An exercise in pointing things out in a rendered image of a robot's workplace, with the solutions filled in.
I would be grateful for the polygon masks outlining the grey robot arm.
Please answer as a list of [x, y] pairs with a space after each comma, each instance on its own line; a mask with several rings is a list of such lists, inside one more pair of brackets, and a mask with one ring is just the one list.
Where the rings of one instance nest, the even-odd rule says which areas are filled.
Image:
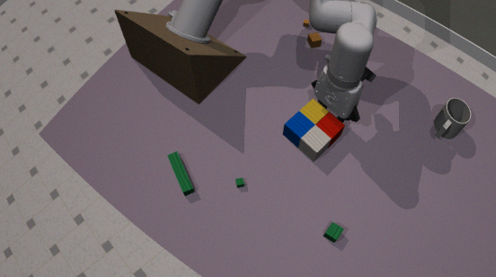
[[[166, 28], [187, 40], [208, 44], [207, 35], [223, 0], [183, 0]], [[309, 21], [317, 31], [335, 33], [327, 76], [341, 89], [352, 89], [376, 77], [366, 67], [374, 45], [377, 14], [373, 5], [351, 0], [310, 0]], [[206, 36], [207, 35], [207, 36]], [[364, 72], [364, 73], [363, 73]]]

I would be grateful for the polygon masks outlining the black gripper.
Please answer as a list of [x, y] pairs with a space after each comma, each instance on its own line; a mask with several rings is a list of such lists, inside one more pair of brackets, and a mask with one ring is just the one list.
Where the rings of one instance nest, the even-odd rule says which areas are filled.
[[[359, 120], [357, 106], [361, 95], [362, 82], [352, 89], [341, 89], [335, 86], [327, 76], [327, 65], [324, 67], [318, 80], [312, 83], [314, 95], [318, 102], [338, 115], [337, 119], [342, 123], [346, 121]], [[320, 102], [320, 101], [321, 102]]]

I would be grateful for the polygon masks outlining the blue cube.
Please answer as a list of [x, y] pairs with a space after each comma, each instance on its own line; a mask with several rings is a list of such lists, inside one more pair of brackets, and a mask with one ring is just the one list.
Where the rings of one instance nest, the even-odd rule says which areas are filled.
[[296, 147], [299, 146], [300, 139], [314, 126], [302, 112], [297, 112], [290, 120], [284, 124], [283, 135]]

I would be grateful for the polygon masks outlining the red cube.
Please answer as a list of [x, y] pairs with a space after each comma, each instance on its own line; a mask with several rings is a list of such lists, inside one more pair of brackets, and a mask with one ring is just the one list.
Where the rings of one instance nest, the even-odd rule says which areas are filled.
[[330, 112], [315, 125], [331, 138], [329, 146], [342, 134], [345, 127], [345, 125]]

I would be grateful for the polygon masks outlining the green wooden bar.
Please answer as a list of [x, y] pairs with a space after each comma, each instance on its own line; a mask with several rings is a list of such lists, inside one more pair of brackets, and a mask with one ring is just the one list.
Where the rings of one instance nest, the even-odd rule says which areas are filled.
[[183, 167], [182, 161], [178, 155], [178, 152], [171, 153], [170, 155], [167, 155], [170, 163], [172, 165], [173, 171], [176, 175], [176, 178], [179, 182], [179, 185], [182, 188], [182, 192], [184, 196], [189, 195], [191, 193], [194, 193], [193, 187], [190, 183], [190, 179], [186, 174], [186, 171]]

